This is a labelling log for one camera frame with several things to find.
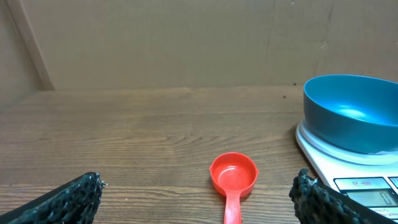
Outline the red measuring scoop blue handle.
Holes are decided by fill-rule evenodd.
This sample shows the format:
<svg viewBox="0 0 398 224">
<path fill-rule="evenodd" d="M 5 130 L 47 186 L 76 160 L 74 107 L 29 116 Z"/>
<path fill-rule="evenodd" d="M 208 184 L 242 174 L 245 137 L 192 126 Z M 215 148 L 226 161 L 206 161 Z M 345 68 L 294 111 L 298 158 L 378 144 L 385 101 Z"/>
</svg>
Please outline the red measuring scoop blue handle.
<svg viewBox="0 0 398 224">
<path fill-rule="evenodd" d="M 241 224 L 240 199 L 250 194 L 259 175 L 255 163 L 246 155 L 227 152 L 209 167 L 212 184 L 226 197 L 224 224 Z"/>
</svg>

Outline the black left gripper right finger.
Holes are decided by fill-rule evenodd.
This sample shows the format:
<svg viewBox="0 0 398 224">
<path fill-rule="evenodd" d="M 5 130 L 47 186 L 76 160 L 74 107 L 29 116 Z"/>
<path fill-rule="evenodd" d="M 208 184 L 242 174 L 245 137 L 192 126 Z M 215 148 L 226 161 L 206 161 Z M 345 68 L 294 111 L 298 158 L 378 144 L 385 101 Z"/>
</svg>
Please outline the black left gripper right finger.
<svg viewBox="0 0 398 224">
<path fill-rule="evenodd" d="M 303 168 L 293 180 L 289 197 L 301 224 L 394 224 L 394 221 L 355 202 L 308 176 Z"/>
</svg>

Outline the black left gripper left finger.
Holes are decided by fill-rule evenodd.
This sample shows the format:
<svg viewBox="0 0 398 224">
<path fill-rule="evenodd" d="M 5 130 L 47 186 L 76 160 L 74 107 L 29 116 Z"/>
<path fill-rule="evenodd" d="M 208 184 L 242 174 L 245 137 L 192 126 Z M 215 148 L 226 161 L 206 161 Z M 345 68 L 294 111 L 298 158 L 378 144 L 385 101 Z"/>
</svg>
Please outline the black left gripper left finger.
<svg viewBox="0 0 398 224">
<path fill-rule="evenodd" d="M 104 181 L 87 172 L 76 179 L 1 215 L 1 223 L 92 224 L 101 203 Z"/>
</svg>

